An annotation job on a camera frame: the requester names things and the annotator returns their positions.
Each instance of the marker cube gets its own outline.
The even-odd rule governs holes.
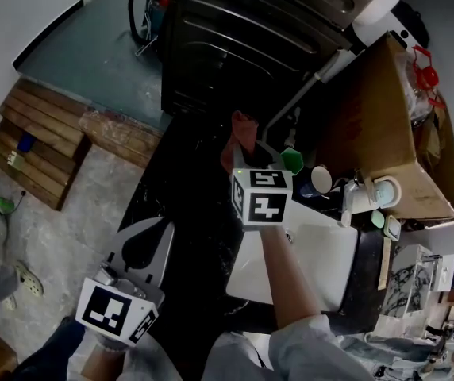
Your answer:
[[[75,320],[134,347],[158,318],[153,302],[85,278]]]
[[[232,189],[244,225],[281,225],[292,199],[292,172],[234,168]]]

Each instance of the red cloth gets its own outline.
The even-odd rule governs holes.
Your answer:
[[[234,146],[239,144],[250,156],[256,150],[257,121],[242,114],[239,110],[233,113],[233,132],[220,155],[222,167],[230,174],[234,169]]]

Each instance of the bottle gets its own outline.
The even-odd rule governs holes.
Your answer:
[[[2,214],[10,214],[15,209],[15,205],[9,199],[0,197],[0,211]]]

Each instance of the concrete floor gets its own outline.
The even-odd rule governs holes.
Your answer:
[[[109,249],[143,170],[93,146],[61,212],[27,194],[9,216],[0,264],[22,260],[44,286],[43,300],[24,287],[17,310],[0,305],[0,336],[19,362],[35,352],[79,300],[84,277],[93,275]],[[0,170],[0,196],[20,198],[21,188]]]
[[[91,0],[54,30],[18,69],[23,75],[164,131],[161,63],[129,31],[128,0]],[[135,0],[136,24],[145,0]]]

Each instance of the wooden pallet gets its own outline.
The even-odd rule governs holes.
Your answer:
[[[0,168],[29,193],[61,210],[91,142],[79,120],[87,106],[61,94],[20,80],[0,107]],[[36,138],[29,152],[17,150],[22,135]],[[7,163],[15,151],[24,158],[20,169]]]
[[[162,134],[112,110],[83,115],[81,128],[98,147],[130,163],[146,168]]]
[[[101,113],[53,90],[20,79],[0,107],[0,168],[29,193],[61,210],[91,141],[145,168],[161,133],[113,111]],[[31,151],[17,146],[27,132],[37,140]],[[6,161],[15,151],[20,170]]]

